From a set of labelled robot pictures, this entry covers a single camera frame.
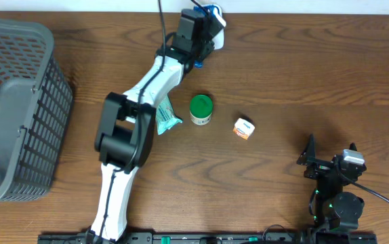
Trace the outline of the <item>green toilet tissue pack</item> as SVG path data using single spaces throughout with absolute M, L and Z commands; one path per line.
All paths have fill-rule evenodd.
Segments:
M 156 122 L 157 133 L 159 135 L 163 134 L 167 130 L 170 130 L 173 126 L 183 123 L 183 120 L 175 115 L 169 96 L 165 96 L 158 105 Z

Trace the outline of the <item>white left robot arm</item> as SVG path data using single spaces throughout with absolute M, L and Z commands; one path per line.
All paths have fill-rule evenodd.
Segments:
M 102 189 L 87 243 L 116 243 L 127 228 L 134 178 L 145 164 L 154 137 L 156 113 L 168 93 L 196 63 L 224 45 L 226 21 L 219 5 L 183 9 L 178 29 L 164 36 L 150 70 L 123 94 L 104 100 L 94 148 L 99 153 Z

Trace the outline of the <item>blue Oreo cookie pack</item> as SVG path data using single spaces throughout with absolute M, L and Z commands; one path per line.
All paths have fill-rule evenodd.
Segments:
M 203 66 L 203 61 L 206 57 L 215 50 L 213 38 L 219 33 L 222 25 L 217 21 L 216 17 L 213 14 L 212 4 L 206 5 L 197 5 L 193 10 L 200 12 L 205 17 L 202 21 L 201 30 L 200 30 L 200 39 L 201 39 L 201 50 L 200 54 L 197 56 L 194 66 L 196 68 L 201 68 Z

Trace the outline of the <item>orange snack box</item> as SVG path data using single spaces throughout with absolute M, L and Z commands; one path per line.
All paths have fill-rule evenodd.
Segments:
M 233 128 L 233 132 L 245 140 L 252 135 L 254 130 L 255 126 L 243 118 L 238 118 Z

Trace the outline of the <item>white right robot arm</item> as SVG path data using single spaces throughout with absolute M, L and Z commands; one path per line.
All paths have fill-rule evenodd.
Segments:
M 316 181 L 309 202 L 314 226 L 332 232 L 356 230 L 363 213 L 364 200 L 344 191 L 344 187 L 358 180 L 367 168 L 355 144 L 334 155 L 332 160 L 325 161 L 316 157 L 315 139 L 311 135 L 297 164 L 306 167 L 304 177 Z

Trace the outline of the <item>green lid jar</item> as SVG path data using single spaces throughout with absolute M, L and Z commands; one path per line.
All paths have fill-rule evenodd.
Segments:
M 213 102 L 209 96 L 196 95 L 190 101 L 190 119 L 195 125 L 206 125 L 211 121 Z

